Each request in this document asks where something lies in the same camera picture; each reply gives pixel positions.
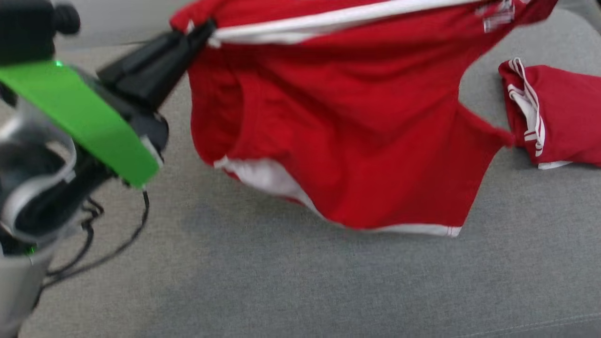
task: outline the white stripe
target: white stripe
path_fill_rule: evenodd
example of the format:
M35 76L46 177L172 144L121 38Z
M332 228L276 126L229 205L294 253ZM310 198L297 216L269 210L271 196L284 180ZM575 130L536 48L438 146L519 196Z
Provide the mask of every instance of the white stripe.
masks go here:
M526 77L526 67L524 67L520 58L514 58L513 60L510 60L509 67L524 81L523 93L519 93L519 89L514 85L508 86L507 90L511 99L517 103L522 110L522 113L526 117L528 131L525 133L526 137L524 140L537 141L535 156L539 157L543 154L543 149L545 147L546 128L542 116L540 115L540 102L538 100L538 95L534 88L532 88L532 85L528 82L528 78ZM530 133L534 133L535 138L533 138L532 135L527 135Z
M290 45L366 22L435 8L450 7L482 0L391 0L377 4L345 8L292 19L253 23L218 29L213 41L241 45Z
M271 159L258 160L230 160L226 157L214 163L215 168L223 169L236 174L240 181L265 193L293 198L317 215L327 220L315 207L313 201L292 178L288 171L280 163ZM342 224L333 223L336 226L344 227ZM399 224L379 229L365 230L366 232L396 232L413 233L435 236L457 237L461 232L460 227L450 227L438 224Z
M196 26L194 25L194 21L190 20L188 22L188 27L186 28L186 34L190 34L194 31L194 28L196 28Z
M550 162L550 163L541 163L541 164L538 165L538 169L549 170L549 169L555 169L555 168L563 167L564 165L568 165L568 164L571 164L571 162L569 162L569 161L557 161L557 162Z

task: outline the folded red clothing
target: folded red clothing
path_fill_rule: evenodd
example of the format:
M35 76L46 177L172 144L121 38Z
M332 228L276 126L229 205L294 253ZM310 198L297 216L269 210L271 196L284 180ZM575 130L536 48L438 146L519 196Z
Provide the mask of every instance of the folded red clothing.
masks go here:
M578 162L601 167L601 78L549 66L500 65L516 145L552 169Z

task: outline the gray fabric surface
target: gray fabric surface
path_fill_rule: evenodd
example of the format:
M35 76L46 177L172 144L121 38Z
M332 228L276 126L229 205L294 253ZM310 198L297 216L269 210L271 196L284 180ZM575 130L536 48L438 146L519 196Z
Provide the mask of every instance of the gray fabric surface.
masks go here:
M580 15L601 32L601 5L598 0L560 0L558 7Z
M169 29L169 18L193 0L70 0L82 22L78 38L58 37L61 48L144 41Z
M121 52L63 58L93 69ZM557 11L471 67L462 100L507 127L501 62L601 75L599 55L594 31ZM148 231L111 264L47 291L23 337L601 334L599 170L538 171L523 151L502 150L458 239L365 235L203 165L189 111L182 84L163 109L172 139L149 188ZM125 239L142 211L138 194L116 183L97 197L107 216L90 259ZM58 261L82 240L69 240Z

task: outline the red clothing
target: red clothing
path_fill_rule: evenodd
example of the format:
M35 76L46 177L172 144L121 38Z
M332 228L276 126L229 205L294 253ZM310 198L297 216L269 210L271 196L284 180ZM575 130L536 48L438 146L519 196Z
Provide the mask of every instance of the red clothing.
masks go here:
M492 158L512 144L459 103L460 80L557 0L435 8L460 2L474 0L188 6L174 27L208 17L220 27L189 70L198 153L353 229L458 235Z
M541 169L571 162L601 167L601 78L519 58L499 67L516 144Z

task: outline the black cable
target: black cable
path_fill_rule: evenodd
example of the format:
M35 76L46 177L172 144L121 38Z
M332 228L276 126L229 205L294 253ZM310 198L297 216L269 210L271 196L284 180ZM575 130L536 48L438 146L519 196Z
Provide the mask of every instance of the black cable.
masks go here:
M144 213L142 214L142 222L138 226L138 228L134 231L134 233L132 234L132 236L130 237L130 239L128 241L121 244L115 251L113 251L113 253L97 260L94 263L85 265L81 268L74 269L73 271L65 272L59 276L56 276L53 280L44 284L42 289L43 290L47 289L49 287L57 285L58 283L64 282L67 279L73 278L75 276L78 276L80 274L88 272L92 269L98 268L99 266L111 261L112 259L114 259L117 256L119 256L120 254L122 254L124 251L126 251L138 239L138 237L140 236L142 231L146 228L146 223L148 221L148 214L150 212L150 200L148 199L147 192L144 191L143 196L144 196Z
M82 259L84 259L85 255L88 254L90 248L92 247L92 243L94 242L94 228L92 227L92 225L96 220L98 220L98 218L100 218L105 213L105 210L100 204L98 204L98 202L94 201L92 198L88 198L87 202L91 204L92 207L82 206L81 208L83 211L90 213L90 217L85 219L81 224L82 229L85 230L87 233L84 246L81 248L78 255L75 256L75 258L70 263L56 270L49 270L46 273L47 277L62 275L67 270L72 269Z
M82 226L82 228L88 234L85 239L84 247L81 248L78 255L69 264L66 264L65 266L62 266L56 270L49 270L46 273L46 276L54 277L54 276L62 275L67 270L72 269L74 266L76 266L82 259L84 259L85 255L88 254L88 251L92 247L92 242L94 242L94 228L92 228L91 224L84 225L84 226Z

